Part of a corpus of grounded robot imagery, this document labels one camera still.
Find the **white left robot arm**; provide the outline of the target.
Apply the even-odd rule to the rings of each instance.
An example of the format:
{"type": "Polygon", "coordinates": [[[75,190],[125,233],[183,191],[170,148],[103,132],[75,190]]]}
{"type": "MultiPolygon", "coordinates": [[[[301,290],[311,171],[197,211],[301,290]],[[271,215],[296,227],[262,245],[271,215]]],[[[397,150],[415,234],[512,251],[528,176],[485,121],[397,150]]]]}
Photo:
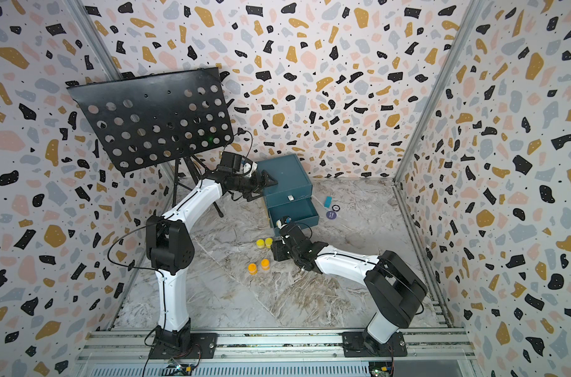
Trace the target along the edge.
{"type": "Polygon", "coordinates": [[[225,193],[238,192],[247,201],[260,198],[277,180],[252,168],[246,174],[225,169],[208,171],[191,193],[161,216],[148,219],[146,255],[156,271],[161,312],[154,345],[176,355],[192,347],[191,323],[186,309],[186,273],[194,260],[195,246],[189,231],[203,213],[225,193]]]}

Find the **teal drawer cabinet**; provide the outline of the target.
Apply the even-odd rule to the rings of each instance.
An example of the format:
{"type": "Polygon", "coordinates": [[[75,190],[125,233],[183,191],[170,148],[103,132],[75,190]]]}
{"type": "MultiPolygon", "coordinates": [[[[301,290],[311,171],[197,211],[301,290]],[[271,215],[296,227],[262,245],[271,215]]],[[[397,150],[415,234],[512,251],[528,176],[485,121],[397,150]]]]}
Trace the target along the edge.
{"type": "Polygon", "coordinates": [[[277,221],[287,216],[305,227],[318,224],[319,216],[312,203],[313,185],[296,155],[279,156],[257,163],[277,185],[263,190],[263,199],[274,235],[279,236],[277,221]]]}

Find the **orange paint can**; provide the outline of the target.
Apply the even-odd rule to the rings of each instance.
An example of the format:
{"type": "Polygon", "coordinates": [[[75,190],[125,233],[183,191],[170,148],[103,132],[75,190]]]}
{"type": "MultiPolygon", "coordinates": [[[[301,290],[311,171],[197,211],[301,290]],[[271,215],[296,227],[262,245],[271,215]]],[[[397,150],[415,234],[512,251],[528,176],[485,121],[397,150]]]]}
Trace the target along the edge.
{"type": "Polygon", "coordinates": [[[261,268],[262,270],[268,271],[271,267],[270,261],[268,259],[263,259],[261,261],[261,268]]]}
{"type": "Polygon", "coordinates": [[[251,275],[257,274],[257,266],[256,266],[256,264],[255,264],[255,263],[249,264],[249,266],[248,266],[248,271],[249,271],[249,273],[250,273],[251,275]]]}

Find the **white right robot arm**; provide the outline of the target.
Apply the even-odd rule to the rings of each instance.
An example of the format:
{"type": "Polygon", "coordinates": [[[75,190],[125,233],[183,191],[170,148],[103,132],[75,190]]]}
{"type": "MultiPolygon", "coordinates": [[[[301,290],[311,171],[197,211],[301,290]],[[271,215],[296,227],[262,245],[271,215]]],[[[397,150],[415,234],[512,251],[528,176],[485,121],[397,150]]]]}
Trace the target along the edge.
{"type": "Polygon", "coordinates": [[[409,328],[425,310],[427,288],[416,273],[393,251],[363,255],[313,241],[300,224],[284,217],[277,221],[279,241],[271,246],[274,260],[293,260],[303,271],[339,276],[365,286],[377,308],[370,323],[358,332],[343,335],[348,358],[393,356],[403,340],[397,333],[409,328]]]}

